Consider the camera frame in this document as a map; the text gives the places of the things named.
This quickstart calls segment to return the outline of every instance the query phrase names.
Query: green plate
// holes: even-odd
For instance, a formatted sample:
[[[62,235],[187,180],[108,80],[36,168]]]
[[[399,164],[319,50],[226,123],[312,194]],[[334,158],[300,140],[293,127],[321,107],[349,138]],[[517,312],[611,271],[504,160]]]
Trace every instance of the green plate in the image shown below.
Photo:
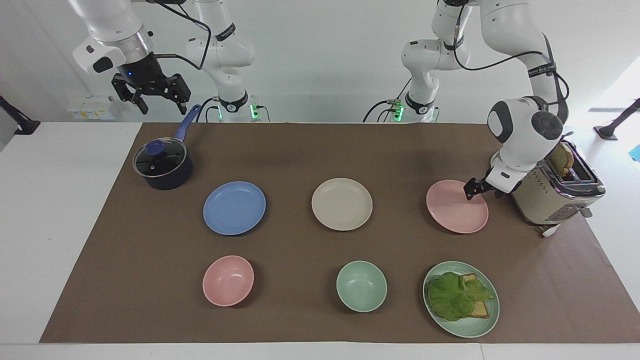
[[[489,311],[489,319],[464,318],[450,322],[436,315],[433,308],[431,308],[429,298],[427,297],[427,284],[446,272],[452,272],[458,275],[471,273],[477,275],[478,280],[482,285],[488,288],[493,293],[493,296],[495,296],[495,299],[489,299],[484,302],[487,310]],[[500,316],[500,301],[498,300],[498,293],[495,292],[495,288],[491,281],[489,281],[489,279],[484,276],[480,270],[459,261],[445,261],[444,263],[437,264],[429,270],[427,276],[424,278],[424,283],[422,283],[422,298],[424,299],[424,305],[427,307],[429,314],[435,322],[441,328],[461,338],[479,338],[480,336],[484,336],[493,329],[495,324],[498,322],[498,317]]]
[[[387,297],[387,280],[372,263],[358,260],[344,265],[335,282],[340,300],[353,311],[368,313]]]

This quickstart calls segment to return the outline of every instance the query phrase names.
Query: saucepan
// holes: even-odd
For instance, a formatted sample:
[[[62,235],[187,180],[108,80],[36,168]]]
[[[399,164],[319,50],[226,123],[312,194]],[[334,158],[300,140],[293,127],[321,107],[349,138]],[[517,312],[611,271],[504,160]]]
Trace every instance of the saucepan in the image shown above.
[[[184,138],[200,108],[200,105],[191,108],[172,138],[152,140],[133,157],[133,169],[149,185],[159,190],[171,190],[184,184],[191,176],[193,163]]]

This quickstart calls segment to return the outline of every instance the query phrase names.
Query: white table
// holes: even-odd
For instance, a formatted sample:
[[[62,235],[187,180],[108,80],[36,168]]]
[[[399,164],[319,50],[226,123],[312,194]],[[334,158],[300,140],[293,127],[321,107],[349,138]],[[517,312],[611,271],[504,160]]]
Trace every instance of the white table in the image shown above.
[[[0,154],[0,359],[640,359],[640,344],[37,345],[140,126],[43,123]],[[603,142],[590,128],[572,139],[607,186],[589,224],[640,307],[640,221],[631,211],[640,209],[640,167],[629,143]]]

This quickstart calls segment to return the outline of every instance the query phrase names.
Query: toast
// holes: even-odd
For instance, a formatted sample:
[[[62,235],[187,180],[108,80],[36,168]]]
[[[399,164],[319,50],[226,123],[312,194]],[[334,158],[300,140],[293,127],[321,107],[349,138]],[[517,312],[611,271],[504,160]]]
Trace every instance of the toast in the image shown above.
[[[462,275],[462,280],[478,280],[478,276],[476,274],[465,274]],[[478,319],[489,318],[489,310],[486,308],[486,304],[484,303],[484,301],[476,301],[476,303],[474,304],[474,310],[469,314],[469,317]]]
[[[549,162],[551,162],[551,165],[560,177],[567,176],[574,162],[571,148],[565,143],[558,143],[556,148],[551,152]]]

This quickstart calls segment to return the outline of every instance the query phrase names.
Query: brown paper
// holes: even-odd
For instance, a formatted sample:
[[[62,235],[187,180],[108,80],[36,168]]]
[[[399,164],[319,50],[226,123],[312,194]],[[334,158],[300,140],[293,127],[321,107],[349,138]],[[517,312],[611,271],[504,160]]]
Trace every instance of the brown paper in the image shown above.
[[[484,175],[499,148],[486,126],[195,124],[193,175],[162,192],[131,158],[175,128],[142,126],[41,342],[469,342],[441,330],[422,300],[427,271],[448,260],[476,266],[498,292],[499,321],[477,341],[640,342],[640,315],[582,218],[543,239],[510,197],[490,193],[478,233],[453,234],[430,217],[433,183]],[[340,233],[313,216],[315,188],[333,177],[370,191],[361,228]],[[252,182],[267,198],[262,222],[242,236],[218,235],[202,218],[207,196],[229,181]],[[202,276],[229,254],[251,262],[255,285],[221,308],[205,299]],[[338,271],[356,259],[388,281],[372,313],[348,310],[336,293]]]

